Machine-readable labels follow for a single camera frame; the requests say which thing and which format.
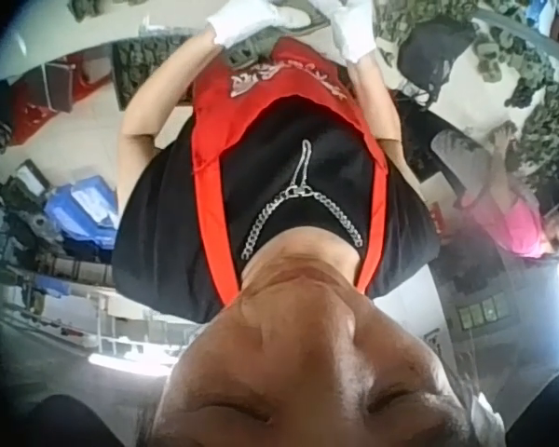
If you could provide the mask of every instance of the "window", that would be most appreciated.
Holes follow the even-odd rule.
[[[511,314],[510,305],[503,293],[498,293],[491,298],[457,309],[462,329],[468,331],[485,324],[494,323]]]
[[[462,320],[462,329],[467,331],[471,329],[474,324],[472,323],[472,315],[470,315],[470,309],[467,307],[462,307],[457,311],[459,313],[459,319]]]
[[[497,316],[499,318],[505,318],[510,315],[510,305],[503,293],[495,295],[493,301],[495,302],[495,309],[497,310]]]
[[[484,319],[486,319],[489,323],[498,320],[497,310],[495,309],[495,302],[493,301],[493,298],[483,301],[483,313]]]

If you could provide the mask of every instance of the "black sleeve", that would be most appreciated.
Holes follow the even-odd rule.
[[[385,240],[381,263],[369,288],[371,297],[383,296],[411,278],[439,254],[441,247],[429,210],[388,160]]]
[[[191,117],[137,182],[120,221],[112,267],[116,289],[127,298],[202,323],[222,305],[198,232],[190,146],[194,126]]]

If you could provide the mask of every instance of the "pink shirt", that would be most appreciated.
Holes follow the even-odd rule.
[[[468,196],[462,198],[463,207],[471,202]],[[466,212],[506,251],[525,258],[542,256],[542,220],[522,197],[518,197],[507,213],[501,212],[489,196],[481,197]]]

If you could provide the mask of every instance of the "black t-shirt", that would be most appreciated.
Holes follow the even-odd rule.
[[[192,176],[191,133],[195,118],[175,143],[158,154],[137,182],[125,209],[113,256],[120,293],[156,311],[197,322],[222,308],[199,236]],[[237,278],[240,254],[261,209],[290,183],[312,144],[307,182],[329,197],[361,234],[368,248],[374,163],[360,133],[341,117],[302,98],[274,102],[236,147],[222,155],[225,217]],[[436,257],[439,239],[429,211],[388,162],[386,231],[381,263],[367,289],[381,296]],[[284,230],[316,226],[353,241],[342,224],[312,197],[284,202],[266,222],[255,250]]]

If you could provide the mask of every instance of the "blue container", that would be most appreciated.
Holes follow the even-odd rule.
[[[70,238],[92,241],[103,249],[112,250],[116,241],[112,222],[103,219],[107,226],[96,223],[75,200],[72,189],[70,184],[57,188],[46,203],[46,215]]]
[[[101,176],[96,175],[73,184],[71,195],[96,224],[118,228],[116,196]]]

